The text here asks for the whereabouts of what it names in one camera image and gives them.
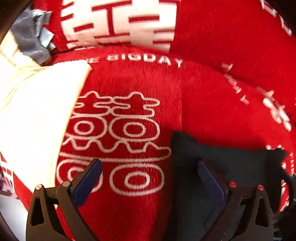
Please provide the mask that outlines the black and grey pants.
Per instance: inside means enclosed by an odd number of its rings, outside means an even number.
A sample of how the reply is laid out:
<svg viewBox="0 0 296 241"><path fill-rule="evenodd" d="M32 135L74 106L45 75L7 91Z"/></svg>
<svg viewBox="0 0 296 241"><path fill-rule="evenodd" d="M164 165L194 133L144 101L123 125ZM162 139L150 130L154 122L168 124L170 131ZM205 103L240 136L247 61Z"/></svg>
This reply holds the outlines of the black and grey pants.
<svg viewBox="0 0 296 241"><path fill-rule="evenodd" d="M282 149L207 146L171 137L172 210L163 240L292 240L292 205L279 211L281 183L293 180Z"/></svg>

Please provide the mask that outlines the white bed sheet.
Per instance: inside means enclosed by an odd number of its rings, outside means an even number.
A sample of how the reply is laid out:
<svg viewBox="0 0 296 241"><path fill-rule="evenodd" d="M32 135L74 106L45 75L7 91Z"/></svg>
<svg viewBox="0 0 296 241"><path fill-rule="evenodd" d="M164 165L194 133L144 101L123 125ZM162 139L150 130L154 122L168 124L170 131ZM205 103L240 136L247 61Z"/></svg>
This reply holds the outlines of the white bed sheet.
<svg viewBox="0 0 296 241"><path fill-rule="evenodd" d="M69 119L91 72L85 60L40 66L11 32L1 43L1 153L29 189L52 187Z"/></svg>

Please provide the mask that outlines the red wedding blanket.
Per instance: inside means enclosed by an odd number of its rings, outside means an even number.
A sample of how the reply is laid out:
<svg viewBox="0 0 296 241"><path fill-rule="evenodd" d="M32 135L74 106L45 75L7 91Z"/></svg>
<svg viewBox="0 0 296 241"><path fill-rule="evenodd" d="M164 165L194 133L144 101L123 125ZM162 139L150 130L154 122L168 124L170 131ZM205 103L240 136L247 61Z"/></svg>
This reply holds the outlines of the red wedding blanket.
<svg viewBox="0 0 296 241"><path fill-rule="evenodd" d="M279 211L292 205L294 148L288 121L255 88L200 64L142 48L113 47L58 54L51 65L91 66L60 148L55 184L72 181L93 159L102 174L77 212L97 240L163 240L172 210L174 132L198 143L250 151L286 151ZM29 211L34 190L1 153L1 170Z"/></svg>

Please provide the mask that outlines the red wedding pillow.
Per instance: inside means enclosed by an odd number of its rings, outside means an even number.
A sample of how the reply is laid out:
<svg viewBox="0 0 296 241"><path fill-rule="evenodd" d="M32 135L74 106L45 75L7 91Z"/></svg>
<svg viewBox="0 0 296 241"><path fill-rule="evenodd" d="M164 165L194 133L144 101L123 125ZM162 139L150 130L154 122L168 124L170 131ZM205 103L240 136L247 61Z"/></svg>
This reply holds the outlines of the red wedding pillow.
<svg viewBox="0 0 296 241"><path fill-rule="evenodd" d="M295 1L35 1L58 52L144 46L274 91L295 111Z"/></svg>

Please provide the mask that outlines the grey crumpled cloth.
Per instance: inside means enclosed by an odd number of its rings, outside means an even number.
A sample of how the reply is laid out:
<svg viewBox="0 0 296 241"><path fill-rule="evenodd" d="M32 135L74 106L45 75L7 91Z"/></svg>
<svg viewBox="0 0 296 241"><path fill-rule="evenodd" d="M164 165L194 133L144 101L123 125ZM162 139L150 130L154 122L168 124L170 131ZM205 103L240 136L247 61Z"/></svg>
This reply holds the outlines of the grey crumpled cloth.
<svg viewBox="0 0 296 241"><path fill-rule="evenodd" d="M11 31L20 50L39 65L51 60L51 51L56 48L54 34L45 25L50 23L52 12L26 8L15 20Z"/></svg>

